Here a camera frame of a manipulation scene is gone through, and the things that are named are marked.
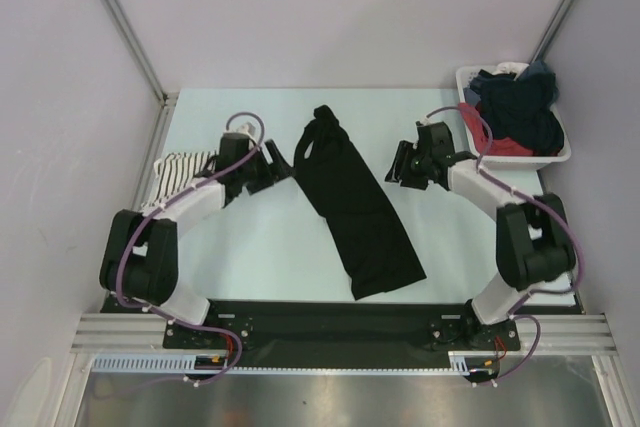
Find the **white wall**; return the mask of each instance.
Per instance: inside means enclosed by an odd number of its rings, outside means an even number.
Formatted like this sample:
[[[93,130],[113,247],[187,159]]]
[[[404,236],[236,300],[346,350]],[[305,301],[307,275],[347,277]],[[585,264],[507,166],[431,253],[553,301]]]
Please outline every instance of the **white wall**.
[[[640,0],[579,0],[549,54],[572,159],[545,170],[586,250],[581,289],[605,312],[640,392]]]
[[[559,0],[121,0],[165,88],[452,87],[527,60]]]
[[[0,11],[2,419],[39,359],[56,387],[80,314],[100,303],[110,221],[132,200],[158,107],[99,0]]]

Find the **laundry basket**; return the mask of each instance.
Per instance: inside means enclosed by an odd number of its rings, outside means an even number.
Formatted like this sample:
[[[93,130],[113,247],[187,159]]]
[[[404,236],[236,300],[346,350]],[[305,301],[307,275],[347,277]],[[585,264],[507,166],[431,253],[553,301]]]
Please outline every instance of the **laundry basket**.
[[[478,75],[480,70],[486,70],[488,72],[493,72],[495,70],[495,65],[474,65],[470,67],[460,67],[456,71],[456,84],[458,85],[458,94],[460,95],[460,101],[464,102],[464,89],[469,87],[469,83]],[[555,104],[551,106],[551,112],[556,116],[558,122],[560,122],[560,126],[564,132],[564,147],[558,153],[557,156],[554,157],[516,157],[516,156],[500,156],[500,155],[486,155],[484,157],[484,164],[490,169],[494,170],[540,170],[541,168],[554,164],[557,162],[564,162],[569,157],[571,157],[571,147],[569,146],[569,139],[567,138],[567,131],[564,128],[564,124],[562,123],[562,118],[560,117],[560,113],[556,108]],[[469,141],[469,150],[474,155],[479,155],[478,150],[476,149],[475,143],[473,141],[473,136],[471,135],[471,131],[465,124],[465,130],[467,133],[467,140]]]

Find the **white table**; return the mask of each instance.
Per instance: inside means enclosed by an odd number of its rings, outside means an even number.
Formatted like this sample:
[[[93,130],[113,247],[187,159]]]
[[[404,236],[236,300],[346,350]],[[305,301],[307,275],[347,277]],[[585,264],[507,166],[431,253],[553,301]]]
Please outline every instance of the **white table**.
[[[360,302],[463,303],[497,272],[495,224],[466,199],[432,186],[426,192],[384,182],[400,140],[417,138],[415,121],[457,104],[454,90],[243,89],[183,90],[163,154],[215,150],[228,117],[252,111],[293,161],[313,109],[331,107],[395,207],[427,279]],[[441,114],[457,150],[467,148],[457,112]],[[542,192],[536,172],[498,176],[531,194]],[[353,301],[349,277],[323,218],[293,179],[256,195],[246,193],[180,241],[180,275],[212,299]],[[550,288],[568,286],[566,276]],[[572,295],[537,296],[537,305],[567,306]]]

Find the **robotic arm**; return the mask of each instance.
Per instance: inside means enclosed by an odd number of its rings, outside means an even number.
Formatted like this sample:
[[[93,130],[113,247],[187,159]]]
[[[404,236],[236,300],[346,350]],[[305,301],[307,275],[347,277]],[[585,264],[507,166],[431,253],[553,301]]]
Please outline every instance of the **robotic arm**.
[[[548,214],[483,177],[476,169],[475,156],[455,152],[445,123],[417,122],[416,126],[418,142],[400,142],[385,180],[421,190],[430,182],[437,183],[470,200],[496,222],[498,273],[467,303],[466,320],[472,330],[503,322],[530,290],[573,269],[576,258],[570,239]],[[557,195],[536,199],[566,219]],[[541,237],[531,239],[530,227],[541,230]]]
[[[180,278],[178,239],[200,221],[227,207],[243,188],[255,194],[293,173],[275,143],[267,140],[264,145],[271,163],[260,149],[237,169],[196,188],[203,179],[222,172],[254,148],[251,130],[250,126],[244,132],[225,133],[218,154],[208,159],[190,185],[160,203],[162,212],[144,228],[127,260],[122,284],[126,297],[156,305],[168,315],[190,324],[202,325],[209,311],[209,300]],[[127,243],[143,219],[154,210],[155,206],[142,212],[122,210],[114,217],[100,270],[100,284],[105,289],[116,290],[118,266]]]

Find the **striped cloth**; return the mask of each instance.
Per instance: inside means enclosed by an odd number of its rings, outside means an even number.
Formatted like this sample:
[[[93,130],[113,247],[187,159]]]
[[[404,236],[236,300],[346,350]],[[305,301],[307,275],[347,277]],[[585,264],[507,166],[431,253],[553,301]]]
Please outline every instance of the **striped cloth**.
[[[215,152],[171,153],[153,163],[155,180],[143,209],[157,207],[184,189],[193,177],[204,169]]]

